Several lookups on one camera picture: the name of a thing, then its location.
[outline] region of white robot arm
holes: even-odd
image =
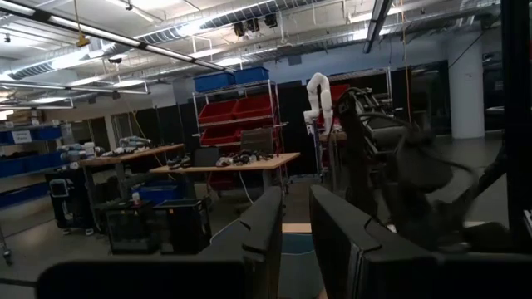
[[[305,118],[305,123],[307,124],[308,133],[313,133],[313,120],[316,120],[319,117],[318,86],[322,87],[322,93],[320,96],[322,100],[323,118],[325,119],[325,134],[328,134],[333,122],[333,100],[331,98],[329,80],[321,73],[314,74],[307,84],[308,101],[310,102],[311,110],[304,111],[303,116]]]

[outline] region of white pillar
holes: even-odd
[[[480,32],[456,34],[447,42],[449,66]],[[451,131],[455,139],[484,137],[482,42],[476,41],[449,69]]]

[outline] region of air duct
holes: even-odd
[[[185,36],[205,32],[231,23],[263,17],[271,13],[322,1],[325,0],[268,0],[262,2],[226,3],[162,22],[157,25],[159,29],[156,31],[140,35],[135,37],[135,39],[148,44],[175,41]],[[75,46],[63,47],[40,56],[9,62],[0,68],[0,75],[7,75],[14,80],[21,80],[29,76],[87,63],[92,59],[122,54],[129,50],[131,50],[130,47],[103,41],[99,38],[92,38],[91,44],[81,49]]]

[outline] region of sign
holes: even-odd
[[[32,133],[29,130],[13,131],[11,134],[15,144],[32,142]]]

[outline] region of black crate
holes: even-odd
[[[196,254],[209,246],[207,199],[167,200],[155,210],[162,254]]]
[[[154,204],[144,201],[118,203],[106,209],[109,241],[113,254],[153,253],[159,248],[159,239],[151,227],[155,215]]]

